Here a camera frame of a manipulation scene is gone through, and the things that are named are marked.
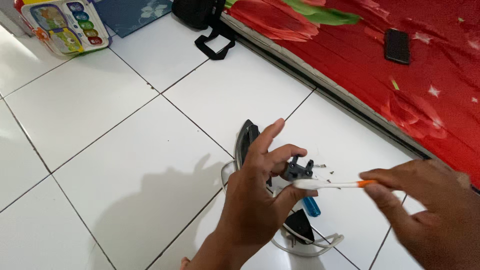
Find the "white star pattern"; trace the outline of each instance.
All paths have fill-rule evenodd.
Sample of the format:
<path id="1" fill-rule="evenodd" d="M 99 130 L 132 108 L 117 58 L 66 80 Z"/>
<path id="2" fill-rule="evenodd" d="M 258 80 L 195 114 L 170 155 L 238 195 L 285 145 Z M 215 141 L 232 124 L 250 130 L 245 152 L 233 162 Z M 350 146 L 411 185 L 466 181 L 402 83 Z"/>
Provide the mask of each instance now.
<path id="1" fill-rule="evenodd" d="M 430 40 L 432 39 L 432 37 L 430 37 L 430 35 L 427 35 L 427 34 L 424 34 L 424 33 L 416 32 L 415 37 L 413 39 L 418 39 L 425 44 L 430 44 Z"/>
<path id="2" fill-rule="evenodd" d="M 437 89 L 435 89 L 433 86 L 430 86 L 430 89 L 428 90 L 428 92 L 432 95 L 432 96 L 436 96 L 438 98 L 438 94 L 440 94 L 440 91 L 438 91 Z"/>
<path id="3" fill-rule="evenodd" d="M 474 49 L 480 49 L 480 42 L 478 40 L 475 40 L 475 41 L 469 40 L 468 44 L 470 45 L 470 47 Z"/>
<path id="4" fill-rule="evenodd" d="M 442 120 L 440 119 L 433 119 L 433 126 L 437 129 L 439 129 L 440 127 L 442 127 L 443 123 L 442 123 Z"/>

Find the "red bedsheet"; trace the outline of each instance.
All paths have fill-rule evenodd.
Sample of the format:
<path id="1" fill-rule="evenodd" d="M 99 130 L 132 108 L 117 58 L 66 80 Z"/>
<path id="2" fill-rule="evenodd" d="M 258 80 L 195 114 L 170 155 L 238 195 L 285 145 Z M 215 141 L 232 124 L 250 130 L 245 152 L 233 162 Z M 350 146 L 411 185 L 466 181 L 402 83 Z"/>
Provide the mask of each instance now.
<path id="1" fill-rule="evenodd" d="M 226 8 L 480 187 L 479 0 L 227 0 Z M 410 65 L 384 59 L 388 28 L 409 34 Z"/>

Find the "green leaf pattern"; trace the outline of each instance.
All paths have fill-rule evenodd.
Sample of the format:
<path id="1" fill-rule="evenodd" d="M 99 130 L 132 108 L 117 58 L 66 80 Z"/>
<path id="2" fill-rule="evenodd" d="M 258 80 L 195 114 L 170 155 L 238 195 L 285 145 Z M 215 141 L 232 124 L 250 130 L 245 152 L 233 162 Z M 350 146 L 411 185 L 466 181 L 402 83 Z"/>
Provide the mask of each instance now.
<path id="1" fill-rule="evenodd" d="M 225 7 L 231 8 L 236 1 L 242 0 L 226 0 Z M 343 12 L 336 9 L 328 9 L 324 7 L 315 7 L 309 4 L 305 4 L 300 0 L 282 0 L 285 4 L 289 5 L 293 10 L 302 14 L 307 20 L 312 23 L 322 25 L 354 25 L 356 24 L 360 16 Z"/>

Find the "power cord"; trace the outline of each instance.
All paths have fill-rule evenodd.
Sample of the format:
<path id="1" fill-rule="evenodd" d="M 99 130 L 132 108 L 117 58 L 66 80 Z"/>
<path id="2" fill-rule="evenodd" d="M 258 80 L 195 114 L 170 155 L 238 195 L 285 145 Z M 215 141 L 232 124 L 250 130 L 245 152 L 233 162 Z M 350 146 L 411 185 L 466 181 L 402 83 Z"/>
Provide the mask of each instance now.
<path id="1" fill-rule="evenodd" d="M 223 179 L 223 170 L 231 163 L 235 162 L 235 160 L 231 160 L 229 162 L 227 162 L 225 165 L 223 165 L 222 167 L 222 170 L 220 171 L 220 179 L 222 181 L 222 189 L 223 189 L 223 193 L 225 193 L 225 195 L 227 194 L 227 188 L 225 187 L 225 181 Z M 278 189 L 276 189 L 274 192 L 273 192 L 273 197 L 276 197 L 277 195 L 277 191 Z M 302 235 L 296 233 L 294 230 L 292 230 L 290 227 L 288 227 L 285 223 L 283 224 L 283 227 L 292 235 L 302 239 L 303 241 L 305 241 L 307 244 L 312 244 L 314 246 L 317 246 L 317 247 L 321 247 L 322 250 L 318 251 L 318 252 L 315 252 L 315 253 L 304 253 L 304 252 L 300 252 L 300 251 L 296 251 L 296 250 L 291 250 L 291 249 L 288 249 L 286 247 L 283 247 L 282 245 L 280 245 L 279 243 L 277 243 L 275 241 L 275 239 L 271 239 L 270 241 L 278 248 L 280 248 L 281 250 L 285 251 L 285 252 L 288 252 L 290 254 L 293 254 L 293 255 L 297 255 L 297 256 L 300 256 L 300 257 L 305 257 L 305 258 L 312 258 L 312 257 L 317 257 L 317 256 L 320 256 L 321 254 L 329 251 L 332 247 L 338 245 L 341 241 L 343 241 L 344 239 L 344 236 L 342 234 L 332 234 L 332 235 L 329 235 L 327 237 L 324 237 L 324 239 L 318 239 L 318 240 L 315 240 L 315 241 L 311 241 L 310 239 L 308 238 L 305 238 L 303 237 Z M 327 241 L 329 239 L 332 239 L 332 242 L 328 245 L 323 245 L 323 244 L 319 244 L 320 242 L 323 242 L 323 241 Z"/>

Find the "children's toy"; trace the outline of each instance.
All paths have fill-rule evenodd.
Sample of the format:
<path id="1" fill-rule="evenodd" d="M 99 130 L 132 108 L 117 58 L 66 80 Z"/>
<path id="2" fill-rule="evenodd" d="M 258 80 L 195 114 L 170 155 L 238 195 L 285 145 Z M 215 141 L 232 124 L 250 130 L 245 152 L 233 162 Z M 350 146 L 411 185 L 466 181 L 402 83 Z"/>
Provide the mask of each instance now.
<path id="1" fill-rule="evenodd" d="M 59 55 L 107 47 L 111 38 L 91 0 L 15 0 L 27 26 Z"/>

